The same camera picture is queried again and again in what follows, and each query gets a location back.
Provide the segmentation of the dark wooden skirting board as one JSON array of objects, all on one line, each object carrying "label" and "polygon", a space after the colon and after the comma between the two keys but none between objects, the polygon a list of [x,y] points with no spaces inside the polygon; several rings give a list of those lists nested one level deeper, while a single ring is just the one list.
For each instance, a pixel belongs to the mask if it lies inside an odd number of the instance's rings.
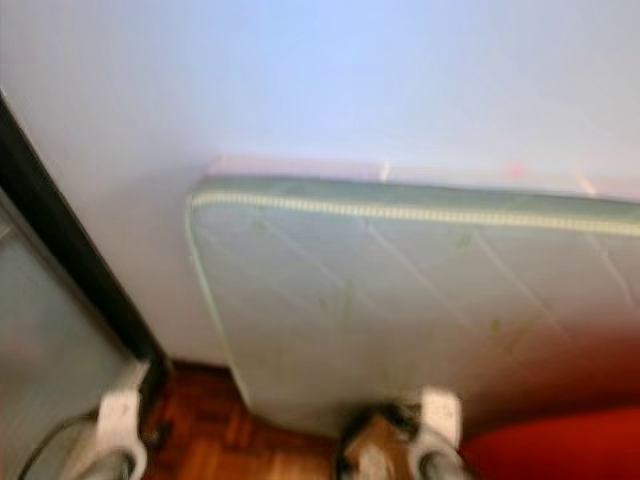
[{"label": "dark wooden skirting board", "polygon": [[200,364],[200,362],[188,361],[186,358],[173,358],[170,365],[180,375],[230,376],[227,366]]}]

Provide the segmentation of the black door frame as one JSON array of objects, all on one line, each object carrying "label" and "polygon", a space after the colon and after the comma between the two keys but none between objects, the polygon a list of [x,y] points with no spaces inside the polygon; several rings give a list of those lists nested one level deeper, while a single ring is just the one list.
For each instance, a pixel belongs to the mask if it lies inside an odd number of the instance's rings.
[{"label": "black door frame", "polygon": [[0,183],[4,195],[79,291],[87,294],[111,332],[134,356],[150,362],[142,392],[160,393],[172,375],[172,362],[41,163],[5,99],[0,100]]}]

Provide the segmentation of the red fabric cushion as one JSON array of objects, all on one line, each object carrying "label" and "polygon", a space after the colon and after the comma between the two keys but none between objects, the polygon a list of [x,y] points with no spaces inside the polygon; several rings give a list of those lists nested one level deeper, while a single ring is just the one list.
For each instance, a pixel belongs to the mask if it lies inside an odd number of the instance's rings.
[{"label": "red fabric cushion", "polygon": [[517,422],[461,453],[481,480],[640,480],[640,407]]}]

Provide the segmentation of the frosted glass sliding door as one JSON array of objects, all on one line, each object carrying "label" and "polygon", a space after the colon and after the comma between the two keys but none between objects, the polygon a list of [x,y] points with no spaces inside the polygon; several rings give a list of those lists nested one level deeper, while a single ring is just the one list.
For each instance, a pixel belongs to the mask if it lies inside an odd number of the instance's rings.
[{"label": "frosted glass sliding door", "polygon": [[134,358],[9,198],[1,219],[1,475],[18,480],[40,440],[99,407]]}]

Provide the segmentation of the green quilted mattress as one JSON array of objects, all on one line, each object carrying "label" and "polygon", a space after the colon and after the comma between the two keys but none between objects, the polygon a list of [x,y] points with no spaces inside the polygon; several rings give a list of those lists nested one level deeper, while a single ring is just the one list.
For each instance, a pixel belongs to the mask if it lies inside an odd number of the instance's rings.
[{"label": "green quilted mattress", "polygon": [[334,435],[428,387],[463,426],[640,404],[640,204],[220,175],[189,256],[250,411]]}]

